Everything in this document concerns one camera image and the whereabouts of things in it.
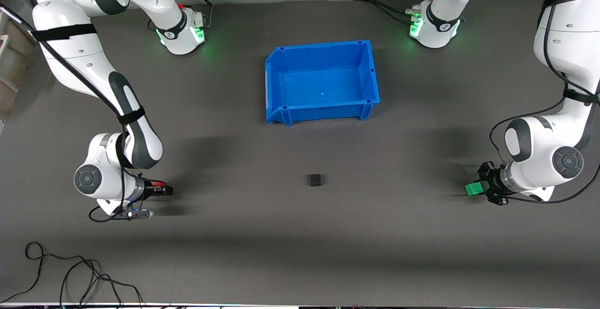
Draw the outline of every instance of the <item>green led light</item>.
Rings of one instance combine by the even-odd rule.
[[[163,36],[160,35],[158,29],[156,29],[156,34],[158,35],[158,38],[160,38],[160,44],[165,45],[165,41],[163,40]]]
[[[415,27],[411,29],[411,36],[417,38],[419,36],[420,28],[423,26],[423,18],[419,17],[419,20],[414,22],[413,25]]]
[[[189,27],[189,31],[191,31],[192,36],[194,36],[194,39],[198,44],[204,42],[204,29]]]
[[[458,20],[458,22],[456,22],[456,27],[454,28],[454,32],[452,33],[452,37],[456,36],[456,33],[458,31],[458,26],[460,25],[460,19]]]

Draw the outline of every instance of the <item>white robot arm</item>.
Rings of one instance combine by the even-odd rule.
[[[123,125],[122,134],[99,134],[92,139],[88,156],[75,173],[75,187],[96,198],[110,219],[147,219],[151,211],[136,210],[130,204],[151,195],[171,195],[172,188],[130,174],[125,168],[152,168],[163,156],[163,145],[133,88],[106,59],[90,23],[90,16],[123,12],[129,0],[27,1],[34,8],[36,31],[32,34],[43,42],[43,53],[56,79],[70,89],[100,98]],[[189,53],[204,42],[201,13],[182,10],[174,0],[131,1],[154,21],[161,42],[173,54]],[[85,80],[78,79],[64,61]]]
[[[427,12],[433,10],[437,18],[450,19],[459,15],[465,3],[434,0],[421,6],[427,6]],[[435,19],[425,15],[420,20],[420,34],[411,32],[414,38],[432,48],[448,43],[452,35],[435,29],[439,27]],[[599,101],[595,94],[600,82],[598,45],[600,0],[544,1],[534,52],[565,81],[564,104],[556,114],[514,119],[504,134],[513,161],[500,168],[492,162],[482,164],[480,180],[467,185],[469,194],[486,194],[489,201],[500,205],[507,204],[515,193],[530,196],[534,202],[549,202],[556,185],[581,173],[584,161],[579,151],[591,136],[593,112]]]

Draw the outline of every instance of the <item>blue storage bin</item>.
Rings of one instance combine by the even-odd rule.
[[[379,89],[369,40],[276,48],[264,63],[266,123],[369,118]]]

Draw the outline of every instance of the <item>gray table surface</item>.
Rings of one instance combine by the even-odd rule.
[[[37,240],[98,259],[148,302],[599,307],[600,184],[560,205],[463,196],[478,165],[497,161],[489,128],[561,97],[533,54],[539,12],[540,0],[472,0],[458,36],[428,50],[367,3],[219,5],[208,43],[184,56],[140,10],[95,18],[165,144],[146,176],[176,195],[145,203],[161,215],[148,221],[87,219],[96,203],[73,172],[94,135],[120,126],[38,55],[0,137],[1,297],[33,281],[23,248]],[[371,119],[265,125],[263,66],[276,46],[363,38],[382,101]],[[585,172],[555,197],[585,184],[598,149],[596,137]],[[326,185],[307,187],[311,173]],[[70,264],[47,261],[15,301],[57,301]],[[73,274],[67,300],[88,277]],[[109,287],[93,300],[113,301]]]

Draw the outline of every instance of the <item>white robot link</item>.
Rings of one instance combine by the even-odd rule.
[[[411,36],[424,46],[439,48],[456,34],[468,0],[424,1],[413,10],[416,24]],[[419,15],[425,8],[426,15]],[[444,24],[450,30],[440,29]],[[511,194],[529,196],[528,202],[550,201],[556,185],[575,179],[583,169],[579,151],[592,133],[592,118],[599,102],[600,0],[544,0],[534,40],[536,57],[564,80],[564,103],[559,112],[514,119],[504,133],[512,161],[495,168],[484,162],[480,184],[472,194],[485,194],[503,205]]]
[[[132,1],[152,19],[167,50],[187,54],[204,42],[202,13],[180,8],[174,0],[26,1],[33,8],[32,35],[43,44],[56,79],[101,99],[123,126],[123,133],[98,134],[92,139],[85,162],[75,172],[75,187],[95,198],[99,207],[94,210],[101,208],[109,219],[150,218],[152,211],[134,209],[132,203],[151,195],[171,195],[172,188],[125,168],[152,168],[163,156],[163,144],[127,79],[106,59],[90,16],[120,14]]]

